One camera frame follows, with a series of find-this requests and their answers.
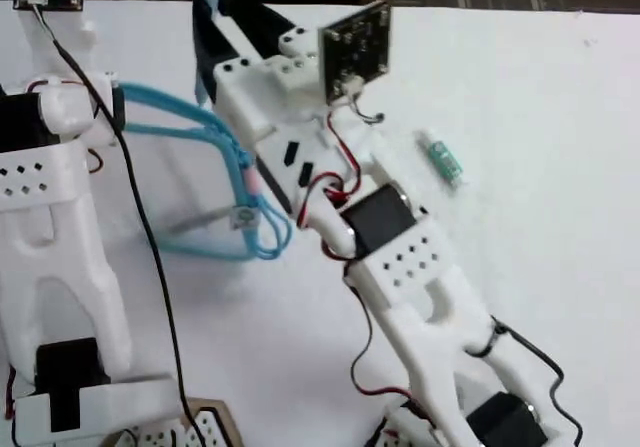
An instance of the blue cable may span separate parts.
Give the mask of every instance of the blue cable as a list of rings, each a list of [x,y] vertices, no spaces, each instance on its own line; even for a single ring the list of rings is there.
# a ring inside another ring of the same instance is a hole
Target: blue cable
[[[227,125],[215,114],[164,92],[137,84],[123,83],[121,87],[124,90],[127,101],[155,107],[197,122],[202,126],[202,128],[172,129],[130,123],[125,128],[126,132],[206,142],[217,147],[227,166],[236,205],[257,209],[272,227],[276,237],[275,247],[266,248],[260,243],[257,229],[243,230],[243,237],[247,247],[246,253],[222,252],[210,247],[188,245],[171,237],[161,235],[159,236],[159,244],[162,248],[171,252],[236,262],[251,260],[252,258],[277,259],[291,242],[293,229],[288,219],[278,212],[262,195],[256,196],[247,191],[243,170],[254,168],[253,158],[242,149]],[[278,222],[285,228],[284,238]]]

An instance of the white table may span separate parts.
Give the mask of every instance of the white table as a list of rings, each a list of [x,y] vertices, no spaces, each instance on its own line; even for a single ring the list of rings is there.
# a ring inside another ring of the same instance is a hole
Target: white table
[[[317,26],[345,9],[279,10]],[[103,31],[105,68],[193,98],[189,4],[95,2],[87,13]],[[6,2],[0,27],[0,81],[18,80],[29,58]],[[635,445],[640,421],[638,32],[633,16],[396,9],[392,72],[363,99],[386,112],[390,142],[491,309],[566,370],[560,400],[585,425],[585,447]],[[413,144],[425,125],[468,172],[459,195]],[[173,371],[154,265],[120,157],[107,156],[95,196],[136,373]],[[273,263],[165,259],[190,395],[226,400],[248,446],[363,443],[384,400],[349,383],[365,324],[315,234],[296,235]],[[379,331],[360,376],[406,382]]]

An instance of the screw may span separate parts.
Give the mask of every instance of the screw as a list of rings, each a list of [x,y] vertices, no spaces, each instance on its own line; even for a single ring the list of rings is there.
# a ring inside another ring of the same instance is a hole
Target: screw
[[[538,415],[538,411],[533,405],[527,404],[527,410],[531,413],[531,415],[533,416],[534,419],[536,419],[537,422],[540,422],[540,416]]]
[[[238,213],[238,218],[243,222],[251,222],[255,219],[255,215],[250,210],[242,210]]]
[[[327,30],[326,35],[331,37],[331,40],[335,40],[336,42],[340,41],[340,34],[335,30]]]

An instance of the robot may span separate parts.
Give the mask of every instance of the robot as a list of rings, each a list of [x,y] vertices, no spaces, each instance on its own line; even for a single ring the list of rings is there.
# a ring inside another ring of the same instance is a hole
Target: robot
[[[0,97],[0,116],[20,126],[0,138],[0,322],[11,364],[35,387],[15,405],[16,437],[25,446],[180,415],[171,378],[111,381],[127,377],[131,340],[85,151],[113,142],[114,132],[48,34],[58,33],[81,59],[120,128],[124,98],[113,74],[92,68],[95,33],[79,12],[52,13],[46,28],[38,18],[43,8],[80,11],[83,2],[16,0],[35,67],[45,74]],[[574,441],[563,417],[572,419],[553,395],[559,383],[545,385],[526,339],[488,312],[374,127],[383,116],[358,107],[366,85],[389,70],[390,6],[374,3],[318,32],[262,5],[236,3],[227,12],[263,60],[238,55],[212,22],[209,2],[194,0],[198,76],[215,111],[255,153],[282,208],[344,263],[345,283],[406,367],[404,395],[413,408],[390,411],[394,426],[413,445],[578,445],[581,429]],[[350,121],[339,117],[347,108]],[[80,335],[43,326],[40,296],[60,287],[88,319]],[[461,353],[484,360],[506,391],[468,417],[454,380]]]

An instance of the ventilation hole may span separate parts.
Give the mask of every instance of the ventilation hole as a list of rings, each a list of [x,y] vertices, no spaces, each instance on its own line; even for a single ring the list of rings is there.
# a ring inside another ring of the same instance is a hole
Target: ventilation hole
[[[300,177],[298,177],[298,185],[300,187],[307,187],[311,182],[311,173],[313,172],[313,164],[311,162],[305,162],[302,164],[300,170]]]
[[[284,165],[290,167],[294,164],[299,148],[300,142],[289,142],[289,145],[287,145],[287,151],[284,153]]]

